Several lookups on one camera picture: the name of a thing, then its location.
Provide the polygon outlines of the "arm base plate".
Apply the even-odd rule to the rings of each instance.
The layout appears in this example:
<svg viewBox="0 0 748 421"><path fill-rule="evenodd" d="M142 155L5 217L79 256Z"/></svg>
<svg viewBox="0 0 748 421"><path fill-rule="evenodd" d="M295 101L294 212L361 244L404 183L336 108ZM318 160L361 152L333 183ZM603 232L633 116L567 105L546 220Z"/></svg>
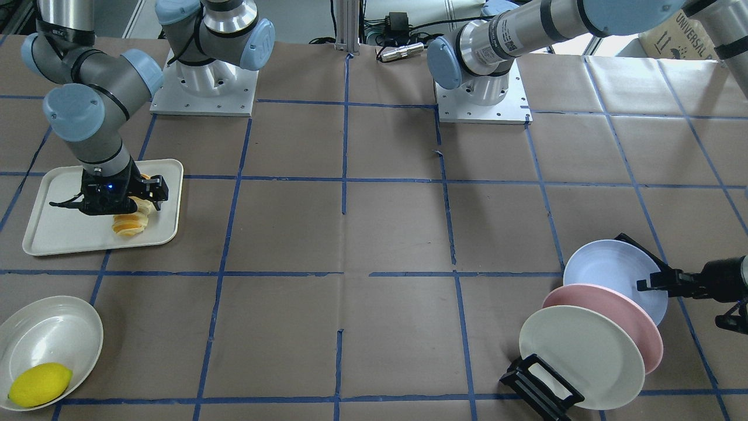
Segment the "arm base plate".
<svg viewBox="0 0 748 421"><path fill-rule="evenodd" d="M202 67L178 61L163 67L165 81L151 101L157 115L251 117L258 70L222 61Z"/></svg>
<svg viewBox="0 0 748 421"><path fill-rule="evenodd" d="M444 123L525 125L534 120L517 61L508 74L471 75L459 88L445 89L435 83L434 89L439 119Z"/></svg>

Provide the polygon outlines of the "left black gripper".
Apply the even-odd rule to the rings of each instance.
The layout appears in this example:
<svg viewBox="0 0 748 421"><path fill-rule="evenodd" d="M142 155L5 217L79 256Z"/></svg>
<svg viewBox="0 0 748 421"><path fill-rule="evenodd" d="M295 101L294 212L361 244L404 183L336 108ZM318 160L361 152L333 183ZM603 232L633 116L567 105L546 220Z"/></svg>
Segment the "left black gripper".
<svg viewBox="0 0 748 421"><path fill-rule="evenodd" d="M716 327L733 333L747 334L747 263L746 256L714 260L701 272L689 274L682 270L662 270L638 280L638 291L666 291L668 296L713 299L732 303L731 309L714 317Z"/></svg>

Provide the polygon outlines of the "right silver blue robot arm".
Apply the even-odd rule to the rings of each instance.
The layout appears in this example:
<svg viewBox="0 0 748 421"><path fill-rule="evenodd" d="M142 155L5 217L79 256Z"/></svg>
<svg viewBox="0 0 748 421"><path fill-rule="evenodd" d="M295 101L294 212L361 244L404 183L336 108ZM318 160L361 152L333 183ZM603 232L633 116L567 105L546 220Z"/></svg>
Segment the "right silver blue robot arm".
<svg viewBox="0 0 748 421"><path fill-rule="evenodd" d="M260 70L272 55L275 27L253 1L158 1L155 13L189 91L219 92L233 82L233 67ZM37 1L36 27L22 43L22 60L56 83L43 112L82 164L79 192L56 207L89 216L160 210L166 179L142 175L119 130L157 96L161 65L142 50L97 50L91 1Z"/></svg>

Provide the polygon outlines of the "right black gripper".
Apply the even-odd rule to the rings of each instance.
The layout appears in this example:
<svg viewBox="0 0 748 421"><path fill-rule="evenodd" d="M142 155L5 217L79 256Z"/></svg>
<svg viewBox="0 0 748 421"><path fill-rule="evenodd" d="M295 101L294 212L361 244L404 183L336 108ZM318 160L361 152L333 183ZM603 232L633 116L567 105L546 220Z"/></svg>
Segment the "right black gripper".
<svg viewBox="0 0 748 421"><path fill-rule="evenodd" d="M161 175L141 175L133 159L112 176L83 170L80 192L64 202L49 202L58 208L77 209L88 216L159 211L169 199L169 188Z"/></svg>

